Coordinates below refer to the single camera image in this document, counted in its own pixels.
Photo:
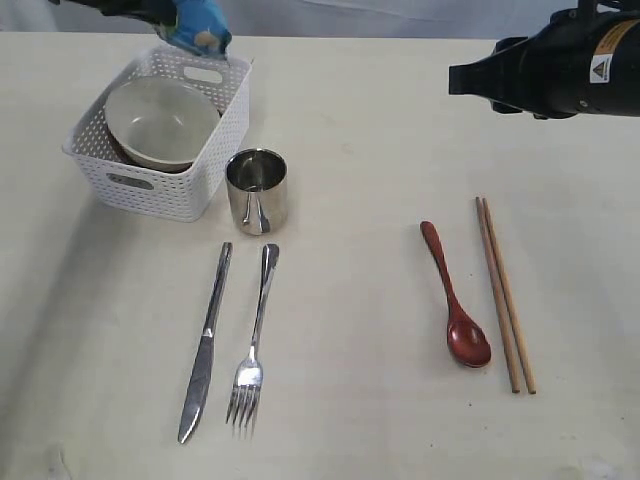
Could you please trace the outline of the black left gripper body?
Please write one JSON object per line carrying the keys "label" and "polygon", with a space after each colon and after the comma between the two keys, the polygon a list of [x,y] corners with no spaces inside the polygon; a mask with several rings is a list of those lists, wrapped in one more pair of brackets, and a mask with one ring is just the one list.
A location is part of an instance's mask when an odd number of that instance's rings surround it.
{"label": "black left gripper body", "polygon": [[139,20],[152,26],[174,26],[178,18],[172,0],[70,0],[99,11],[103,16]]}

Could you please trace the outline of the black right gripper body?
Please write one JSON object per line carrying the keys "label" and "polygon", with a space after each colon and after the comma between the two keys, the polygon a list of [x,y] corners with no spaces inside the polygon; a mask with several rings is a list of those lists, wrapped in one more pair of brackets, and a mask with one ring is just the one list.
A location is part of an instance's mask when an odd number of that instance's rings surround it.
{"label": "black right gripper body", "polygon": [[450,66],[448,93],[484,98],[497,113],[522,113],[514,85],[528,41],[528,37],[508,37],[499,40],[489,56],[470,64]]}

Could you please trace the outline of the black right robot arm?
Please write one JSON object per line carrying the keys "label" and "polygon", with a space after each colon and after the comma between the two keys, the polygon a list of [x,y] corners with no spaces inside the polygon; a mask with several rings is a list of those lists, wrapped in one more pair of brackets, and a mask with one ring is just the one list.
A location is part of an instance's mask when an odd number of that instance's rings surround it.
{"label": "black right robot arm", "polygon": [[488,100],[500,114],[537,119],[639,114],[639,4],[580,1],[529,37],[498,41],[474,63],[452,65],[451,95]]}

